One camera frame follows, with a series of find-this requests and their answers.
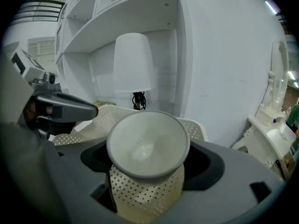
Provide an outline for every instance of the white laundry basket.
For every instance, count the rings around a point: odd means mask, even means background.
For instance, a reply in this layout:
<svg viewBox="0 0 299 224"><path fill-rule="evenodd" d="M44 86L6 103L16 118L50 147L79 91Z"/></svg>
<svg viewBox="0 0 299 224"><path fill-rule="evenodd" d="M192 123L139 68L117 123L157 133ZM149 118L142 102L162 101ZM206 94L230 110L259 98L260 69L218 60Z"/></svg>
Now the white laundry basket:
<svg viewBox="0 0 299 224"><path fill-rule="evenodd" d="M124 116L138 112L114 105L99 108L99 114L88 125L71 134L57 135L55 145L65 145L108 136L113 125ZM204 127L196 121L178 118L188 130L193 140L207 141ZM118 215L133 223L149 223L167 209L180 197L184 183L184 166L163 183L138 183L119 171L114 165L110 169L112 194Z"/></svg>

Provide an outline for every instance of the table lamp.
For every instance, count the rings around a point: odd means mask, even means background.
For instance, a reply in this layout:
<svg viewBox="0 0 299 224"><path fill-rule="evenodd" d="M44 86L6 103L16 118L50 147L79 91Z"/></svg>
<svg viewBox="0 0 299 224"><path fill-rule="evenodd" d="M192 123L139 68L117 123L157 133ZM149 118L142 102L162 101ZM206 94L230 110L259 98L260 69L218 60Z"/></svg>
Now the table lamp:
<svg viewBox="0 0 299 224"><path fill-rule="evenodd" d="M144 92L156 87L153 58L147 36L127 33L116 39L113 88L133 93L134 109L145 110Z"/></svg>

